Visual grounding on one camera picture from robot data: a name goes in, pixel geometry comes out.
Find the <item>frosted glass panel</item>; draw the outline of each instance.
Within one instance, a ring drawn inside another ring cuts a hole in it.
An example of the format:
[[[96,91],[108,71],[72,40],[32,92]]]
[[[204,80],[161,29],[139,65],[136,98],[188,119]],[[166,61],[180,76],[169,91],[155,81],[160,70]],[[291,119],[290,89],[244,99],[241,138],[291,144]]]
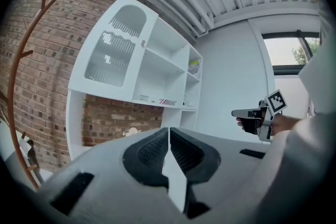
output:
[[[124,6],[113,17],[110,25],[132,37],[139,37],[146,23],[146,14],[138,7]]]
[[[121,87],[135,44],[116,36],[103,33],[92,53],[85,78]]]

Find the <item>window frame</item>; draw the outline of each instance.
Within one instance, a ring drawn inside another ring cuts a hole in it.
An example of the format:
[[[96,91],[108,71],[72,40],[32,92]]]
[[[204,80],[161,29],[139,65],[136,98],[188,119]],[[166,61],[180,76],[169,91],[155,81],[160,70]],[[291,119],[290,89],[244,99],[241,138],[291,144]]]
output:
[[[313,57],[313,53],[309,47],[306,38],[319,38],[320,33],[317,32],[302,32],[297,30],[295,32],[279,32],[279,33],[269,33],[269,34],[262,34],[263,40],[271,39],[271,38],[290,38],[294,37],[299,40],[301,43],[304,55],[309,61],[311,57]],[[274,76],[284,76],[284,75],[298,75],[302,68],[305,65],[283,65],[283,66],[272,66]]]

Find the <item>small item on shelf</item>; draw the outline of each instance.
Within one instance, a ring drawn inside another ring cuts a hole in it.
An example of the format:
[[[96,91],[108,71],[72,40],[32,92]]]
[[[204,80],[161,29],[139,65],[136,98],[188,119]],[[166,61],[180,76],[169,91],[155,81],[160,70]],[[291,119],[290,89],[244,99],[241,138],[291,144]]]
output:
[[[175,105],[176,101],[160,98],[160,104]]]
[[[148,95],[141,94],[139,97],[140,100],[150,102],[152,104],[167,104],[167,105],[176,105],[176,101],[164,99],[164,98],[155,98],[149,97]]]
[[[188,72],[197,77],[198,72],[200,71],[201,60],[190,61],[188,66]]]
[[[184,95],[184,102],[183,102],[183,105],[186,105],[186,106],[194,106],[193,102],[188,100],[187,95]]]
[[[141,47],[144,48],[144,49],[147,47],[146,41],[143,40],[141,42]]]
[[[149,96],[148,95],[140,95],[140,100],[148,102]]]

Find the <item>black slot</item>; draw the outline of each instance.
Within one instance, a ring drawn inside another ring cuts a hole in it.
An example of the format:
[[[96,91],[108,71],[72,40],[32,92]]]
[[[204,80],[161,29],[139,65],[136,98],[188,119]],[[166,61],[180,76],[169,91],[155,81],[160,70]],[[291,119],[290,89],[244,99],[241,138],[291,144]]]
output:
[[[127,172],[139,183],[152,187],[169,187],[162,175],[163,161],[168,152],[168,128],[130,145],[123,154]]]
[[[239,153],[247,155],[247,156],[251,156],[254,158],[258,158],[258,159],[262,159],[264,155],[266,154],[264,152],[253,151],[253,150],[248,150],[248,149],[241,150]]]
[[[68,215],[93,178],[94,175],[89,173],[76,175],[50,204],[58,211]]]
[[[207,182],[217,171],[221,157],[219,152],[176,128],[170,129],[172,153],[188,182]]]

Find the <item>hand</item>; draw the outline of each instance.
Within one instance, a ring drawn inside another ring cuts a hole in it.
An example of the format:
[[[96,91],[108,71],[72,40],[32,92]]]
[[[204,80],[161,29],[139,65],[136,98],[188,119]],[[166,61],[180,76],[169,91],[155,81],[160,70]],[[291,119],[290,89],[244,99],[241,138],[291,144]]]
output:
[[[244,130],[241,119],[236,118],[236,120],[238,121],[237,125],[240,126]],[[283,116],[281,114],[276,114],[273,118],[272,125],[271,125],[272,127],[271,135],[273,136],[282,131],[292,130],[294,125],[299,121],[300,119],[295,119],[292,117]]]

